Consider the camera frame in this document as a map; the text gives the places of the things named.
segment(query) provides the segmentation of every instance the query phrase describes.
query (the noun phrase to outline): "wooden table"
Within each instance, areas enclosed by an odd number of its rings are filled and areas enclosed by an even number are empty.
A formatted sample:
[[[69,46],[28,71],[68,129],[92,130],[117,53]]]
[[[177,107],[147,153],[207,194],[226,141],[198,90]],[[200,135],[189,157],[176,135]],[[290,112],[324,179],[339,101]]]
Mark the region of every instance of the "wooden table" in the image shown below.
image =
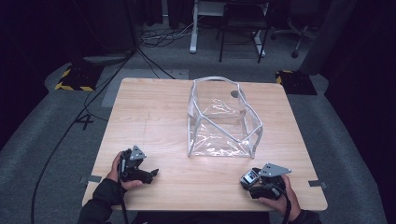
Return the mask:
[[[263,123],[256,158],[188,157],[187,108],[192,81],[125,78],[120,85],[92,175],[105,177],[119,151],[137,145],[147,158],[140,169],[160,172],[150,185],[125,194],[128,210],[270,211],[243,190],[239,179],[265,163],[290,168],[303,209],[322,211],[327,202],[304,140],[278,84],[243,83],[247,101]],[[98,183],[89,182],[83,204]]]

